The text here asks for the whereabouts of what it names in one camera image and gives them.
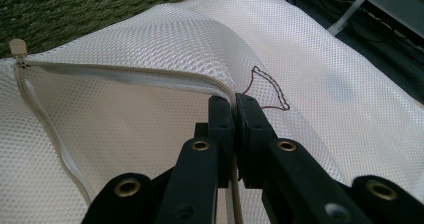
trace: green upholstery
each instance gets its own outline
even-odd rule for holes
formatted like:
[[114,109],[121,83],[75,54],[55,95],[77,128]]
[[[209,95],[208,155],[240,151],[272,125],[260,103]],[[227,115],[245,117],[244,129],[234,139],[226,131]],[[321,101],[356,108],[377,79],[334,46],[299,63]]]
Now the green upholstery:
[[24,39],[43,52],[132,17],[156,4],[182,0],[0,0],[0,58]]

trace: black metal bracket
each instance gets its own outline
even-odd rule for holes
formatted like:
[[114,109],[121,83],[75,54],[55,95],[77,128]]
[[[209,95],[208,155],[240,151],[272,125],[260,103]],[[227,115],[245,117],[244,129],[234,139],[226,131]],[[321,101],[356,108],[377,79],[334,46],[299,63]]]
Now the black metal bracket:
[[298,142],[278,138],[258,102],[236,94],[237,113],[209,99],[208,123],[197,123],[174,168],[150,180],[112,179],[83,223],[215,223],[217,189],[227,188],[231,156],[246,188],[262,189],[271,223],[424,223],[424,206],[376,176],[351,188],[333,180]]

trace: white mesh fabric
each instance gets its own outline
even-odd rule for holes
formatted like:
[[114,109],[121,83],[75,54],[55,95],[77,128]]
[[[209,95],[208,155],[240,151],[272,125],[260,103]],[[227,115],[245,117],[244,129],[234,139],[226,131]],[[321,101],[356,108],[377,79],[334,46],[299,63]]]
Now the white mesh fabric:
[[78,223],[87,206],[0,61],[0,222]]
[[[264,112],[280,137],[302,143],[339,181],[350,184],[358,175],[380,175],[424,200],[422,107],[366,59],[282,0],[191,0],[161,5],[28,59],[49,70],[59,67],[62,73],[72,69],[63,63],[117,68],[87,77],[76,76],[83,68],[68,72],[74,76],[36,67],[26,70],[38,101],[94,192],[122,172],[156,175],[172,165],[178,145],[192,136],[194,122],[206,120],[207,96],[233,94],[224,93],[222,87],[246,91],[251,71],[258,66],[281,87],[291,107],[288,111],[275,108],[283,107],[281,93],[266,78],[255,78],[247,90],[262,106],[273,106]],[[152,80],[157,86],[167,86],[158,84],[165,80],[178,83],[168,88],[203,93],[196,94],[140,86],[147,85],[150,77],[121,72],[143,68],[213,81],[207,88],[196,89],[191,75],[186,76],[187,82],[181,76]],[[178,118],[183,123],[162,125]],[[146,133],[136,131],[140,126],[151,134],[149,140],[153,136],[166,139],[154,126],[181,138],[175,146],[156,145],[174,143],[165,139],[135,145],[146,139]],[[176,127],[184,131],[174,133]],[[145,157],[142,164],[135,160],[135,153]],[[246,223],[267,222],[259,192],[242,189],[241,193]]]
[[[221,22],[248,43],[324,141],[346,184],[358,175],[380,175],[424,200],[423,107],[365,58],[283,0],[192,0],[178,6]],[[257,205],[250,199],[244,204]]]
[[172,5],[150,10],[39,55],[29,63],[89,64],[97,67],[173,70],[213,77],[234,90],[248,76],[233,74],[260,65],[259,59],[233,31],[220,23]]
[[[25,76],[93,197],[120,174],[153,179],[173,167],[195,123],[207,122],[210,95],[38,67],[25,69]],[[220,192],[217,220],[226,219],[225,193]]]

